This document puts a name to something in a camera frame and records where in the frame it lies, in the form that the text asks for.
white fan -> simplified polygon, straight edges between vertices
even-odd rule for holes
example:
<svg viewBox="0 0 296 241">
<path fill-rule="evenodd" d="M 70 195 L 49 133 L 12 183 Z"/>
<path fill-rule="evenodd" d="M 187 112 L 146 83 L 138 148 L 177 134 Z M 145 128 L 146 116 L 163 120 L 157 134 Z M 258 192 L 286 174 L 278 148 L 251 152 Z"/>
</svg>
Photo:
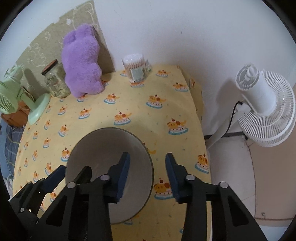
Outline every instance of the white fan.
<svg viewBox="0 0 296 241">
<path fill-rule="evenodd" d="M 272 147 L 286 140 L 296 120 L 295 96 L 288 81 L 280 74 L 258 71 L 249 64 L 238 72 L 236 86 L 244 98 L 237 103 L 242 106 L 234 108 L 231 118 L 206 141 L 207 149 L 236 121 L 244 134 L 260 146 Z"/>
</svg>

jar lid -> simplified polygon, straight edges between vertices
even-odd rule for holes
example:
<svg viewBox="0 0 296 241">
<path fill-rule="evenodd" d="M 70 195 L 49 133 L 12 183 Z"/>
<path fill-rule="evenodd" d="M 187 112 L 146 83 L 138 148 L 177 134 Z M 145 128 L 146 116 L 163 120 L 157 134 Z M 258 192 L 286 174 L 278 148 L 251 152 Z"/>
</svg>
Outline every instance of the jar lid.
<svg viewBox="0 0 296 241">
<path fill-rule="evenodd" d="M 56 64 L 58 63 L 57 59 L 49 63 L 41 72 L 42 75 L 46 75 Z"/>
</svg>

green fan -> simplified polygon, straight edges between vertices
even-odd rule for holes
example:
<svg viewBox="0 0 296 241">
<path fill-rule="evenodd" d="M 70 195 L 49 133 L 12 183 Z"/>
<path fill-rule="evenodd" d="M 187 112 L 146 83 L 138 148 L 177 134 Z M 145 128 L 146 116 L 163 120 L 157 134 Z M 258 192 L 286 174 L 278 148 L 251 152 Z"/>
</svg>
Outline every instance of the green fan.
<svg viewBox="0 0 296 241">
<path fill-rule="evenodd" d="M 43 94 L 34 101 L 33 96 L 20 85 L 22 76 L 21 67 L 13 66 L 10 72 L 4 75 L 4 80 L 0 81 L 0 111 L 4 114 L 15 113 L 18 109 L 18 102 L 22 100 L 30 108 L 28 121 L 32 125 L 45 110 L 50 94 Z"/>
</svg>

plastic container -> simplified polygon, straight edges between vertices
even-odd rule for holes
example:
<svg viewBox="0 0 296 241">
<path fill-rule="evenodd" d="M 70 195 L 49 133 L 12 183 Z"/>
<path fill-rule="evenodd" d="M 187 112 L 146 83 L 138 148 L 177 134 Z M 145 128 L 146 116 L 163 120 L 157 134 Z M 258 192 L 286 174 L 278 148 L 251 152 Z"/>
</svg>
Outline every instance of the plastic container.
<svg viewBox="0 0 296 241">
<path fill-rule="evenodd" d="M 122 58 L 122 63 L 131 83 L 141 82 L 146 78 L 146 67 L 143 54 L 136 53 L 126 55 Z"/>
<path fill-rule="evenodd" d="M 54 97 L 61 99 L 71 94 L 69 87 L 65 83 L 65 70 L 57 59 L 47 65 L 41 74 L 45 77 L 44 82 Z"/>
</svg>

cotton swab container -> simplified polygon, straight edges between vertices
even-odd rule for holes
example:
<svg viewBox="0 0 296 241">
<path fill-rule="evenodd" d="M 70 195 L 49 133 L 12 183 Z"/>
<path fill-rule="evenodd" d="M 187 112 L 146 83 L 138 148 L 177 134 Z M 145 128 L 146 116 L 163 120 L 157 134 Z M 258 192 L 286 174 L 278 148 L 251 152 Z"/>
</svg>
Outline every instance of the cotton swab container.
<svg viewBox="0 0 296 241">
<path fill-rule="evenodd" d="M 143 54 L 129 54 L 122 58 L 126 75 L 131 83 L 141 82 L 145 79 L 145 59 Z"/>
</svg>

